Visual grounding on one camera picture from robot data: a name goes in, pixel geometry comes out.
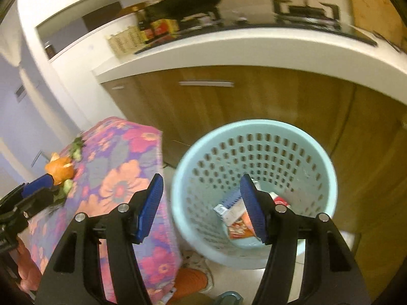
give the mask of basket rim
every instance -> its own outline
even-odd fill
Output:
[[[251,124],[262,124],[270,126],[278,126],[281,128],[294,131],[302,136],[306,141],[308,141],[320,154],[320,157],[325,165],[327,177],[329,181],[329,190],[328,190],[328,201],[325,208],[325,213],[328,214],[331,218],[335,212],[335,207],[337,203],[338,196],[338,184],[335,169],[332,161],[330,160],[328,154],[323,149],[323,147],[308,133],[301,130],[300,128],[284,123],[282,121],[270,120],[270,119],[248,119],[243,121],[236,121],[234,123],[226,124],[221,126],[201,137],[197,142],[195,142],[188,151],[184,154],[174,174],[172,187],[171,187],[171,211],[174,218],[175,224],[181,234],[181,236],[198,252],[206,256],[208,259],[218,262],[220,264],[236,267],[240,269],[259,269],[266,266],[268,258],[244,258],[240,257],[237,260],[235,257],[228,256],[223,254],[221,251],[209,246],[206,244],[200,237],[196,236],[196,232],[191,227],[189,221],[187,221],[186,216],[182,210],[183,200],[182,197],[182,178],[180,176],[187,173],[187,167],[189,161],[192,157],[195,157],[201,147],[212,140],[214,137],[224,133],[226,130],[234,129],[241,126],[247,126]],[[297,255],[305,251],[305,242],[299,244],[297,248]]]

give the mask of floral fabric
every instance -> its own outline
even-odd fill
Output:
[[[83,159],[75,163],[74,186],[63,207],[43,211],[29,224],[31,257],[41,272],[76,213],[109,213],[146,189],[155,173],[162,174],[161,132],[119,118],[101,121],[83,134]],[[151,232],[133,246],[141,275],[153,304],[174,286],[181,258],[168,218],[166,194],[161,199]],[[107,259],[106,242],[100,249],[100,266],[106,298],[116,302]]]

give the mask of metal pin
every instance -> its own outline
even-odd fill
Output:
[[[75,220],[76,220],[77,222],[84,221],[85,218],[86,218],[86,216],[85,216],[84,213],[78,213],[78,214],[75,216]]]
[[[275,210],[277,212],[284,213],[285,211],[287,211],[287,207],[285,205],[283,205],[283,204],[277,204],[275,206]]]
[[[318,218],[323,221],[323,222],[327,222],[329,221],[329,215],[327,215],[326,213],[321,213],[318,215]]]
[[[119,212],[124,213],[124,212],[129,211],[129,205],[126,204],[126,203],[123,203],[123,204],[120,204],[120,205],[117,207],[117,209],[118,209]]]

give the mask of laundry basket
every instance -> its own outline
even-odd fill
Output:
[[[222,126],[197,141],[174,175],[171,209],[182,237],[210,260],[239,269],[264,268],[271,246],[255,237],[230,240],[213,208],[239,187],[244,173],[274,191],[300,215],[332,216],[337,200],[333,165],[306,132],[273,120]],[[305,250],[300,240],[297,254]]]

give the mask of black wok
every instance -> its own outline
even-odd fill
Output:
[[[219,17],[216,6],[221,0],[161,0],[147,8],[153,18],[182,20],[184,17],[213,12]]]

